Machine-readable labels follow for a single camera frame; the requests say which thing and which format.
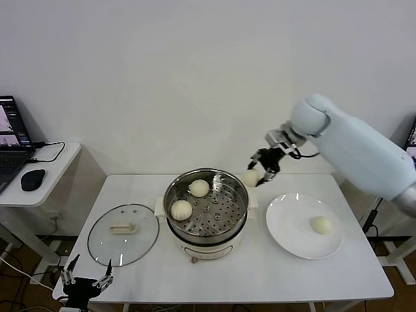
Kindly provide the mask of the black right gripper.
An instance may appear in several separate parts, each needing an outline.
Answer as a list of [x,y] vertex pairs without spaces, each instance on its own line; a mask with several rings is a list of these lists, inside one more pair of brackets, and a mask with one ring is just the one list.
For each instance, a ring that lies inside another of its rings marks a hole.
[[284,158],[286,154],[280,148],[263,148],[256,151],[251,156],[251,161],[248,168],[254,168],[258,163],[262,165],[265,170],[265,174],[256,184],[256,187],[263,185],[273,180],[273,178],[280,172],[279,162]]

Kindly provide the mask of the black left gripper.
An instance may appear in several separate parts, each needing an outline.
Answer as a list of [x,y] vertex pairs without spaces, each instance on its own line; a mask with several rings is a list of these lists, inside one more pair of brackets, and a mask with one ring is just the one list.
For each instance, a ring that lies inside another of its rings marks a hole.
[[89,300],[98,295],[98,288],[107,288],[113,281],[112,259],[109,260],[105,275],[101,279],[74,278],[73,270],[78,259],[79,255],[70,261],[60,275],[64,294],[68,297],[67,307],[88,307]]

